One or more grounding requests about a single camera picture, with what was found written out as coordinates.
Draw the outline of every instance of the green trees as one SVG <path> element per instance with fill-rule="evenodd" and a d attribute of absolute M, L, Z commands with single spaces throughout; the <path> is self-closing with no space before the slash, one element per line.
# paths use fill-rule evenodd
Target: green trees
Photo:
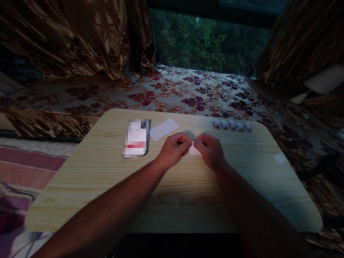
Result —
<path fill-rule="evenodd" d="M 157 61 L 168 66 L 245 75 L 268 30 L 150 9 Z"/>

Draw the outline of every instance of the white paper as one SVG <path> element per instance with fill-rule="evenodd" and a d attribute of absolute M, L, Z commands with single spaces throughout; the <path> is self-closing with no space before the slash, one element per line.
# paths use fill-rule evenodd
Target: white paper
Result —
<path fill-rule="evenodd" d="M 244 130 L 244 125 L 242 123 L 240 123 L 240 122 L 238 122 L 236 124 L 236 127 L 237 127 L 236 129 L 239 130 L 239 131 L 243 131 Z"/>
<path fill-rule="evenodd" d="M 275 158 L 275 160 L 279 163 L 279 164 L 282 164 L 282 163 L 285 163 L 287 162 L 287 158 L 286 156 L 284 156 L 283 152 L 279 153 L 279 154 L 276 154 L 275 156 L 273 156 Z"/>
<path fill-rule="evenodd" d="M 221 128 L 221 122 L 219 119 L 215 119 L 214 120 L 214 127 L 215 128 Z"/>
<path fill-rule="evenodd" d="M 235 124 L 235 122 L 233 120 L 229 121 L 229 125 L 231 129 L 236 129 L 237 125 Z"/>
<path fill-rule="evenodd" d="M 229 124 L 227 123 L 226 120 L 222 120 L 221 124 L 222 124 L 223 129 L 229 129 Z"/>
<path fill-rule="evenodd" d="M 194 142 L 192 142 L 192 146 L 189 149 L 191 155 L 199 155 L 202 156 L 202 154 L 199 152 L 198 149 L 195 148 Z"/>
<path fill-rule="evenodd" d="M 251 123 L 246 122 L 246 123 L 245 123 L 245 126 L 246 126 L 246 130 L 247 130 L 247 131 L 252 131 Z"/>
<path fill-rule="evenodd" d="M 173 132 L 174 130 L 178 129 L 179 125 L 171 118 L 167 119 L 162 124 L 154 127 L 149 132 L 150 136 L 153 138 L 154 141 L 157 141 L 164 137 L 166 134 Z"/>

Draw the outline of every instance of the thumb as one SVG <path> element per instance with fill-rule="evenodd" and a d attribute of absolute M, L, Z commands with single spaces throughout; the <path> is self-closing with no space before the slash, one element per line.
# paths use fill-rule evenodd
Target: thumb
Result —
<path fill-rule="evenodd" d="M 207 147 L 201 141 L 196 141 L 193 143 L 193 145 L 202 154 L 202 156 L 207 151 Z"/>
<path fill-rule="evenodd" d="M 181 145 L 178 145 L 178 150 L 181 154 L 183 154 L 186 150 L 190 149 L 192 146 L 192 141 L 183 142 Z"/>

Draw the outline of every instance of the forearm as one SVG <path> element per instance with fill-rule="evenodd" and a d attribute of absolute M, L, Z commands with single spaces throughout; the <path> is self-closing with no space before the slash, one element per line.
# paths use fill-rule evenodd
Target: forearm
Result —
<path fill-rule="evenodd" d="M 314 257 L 286 218 L 228 164 L 214 171 L 240 233 L 258 257 Z"/>
<path fill-rule="evenodd" d="M 147 164 L 81 209 L 34 257 L 105 257 L 164 174 Z"/>

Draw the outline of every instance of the brown patterned curtain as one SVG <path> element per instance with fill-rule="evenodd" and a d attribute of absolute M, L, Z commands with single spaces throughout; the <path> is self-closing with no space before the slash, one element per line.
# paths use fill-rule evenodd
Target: brown patterned curtain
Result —
<path fill-rule="evenodd" d="M 343 60 L 343 0 L 288 0 L 255 71 L 266 85 L 298 94 L 306 79 Z"/>
<path fill-rule="evenodd" d="M 146 1 L 0 1 L 0 41 L 44 78 L 155 71 Z"/>

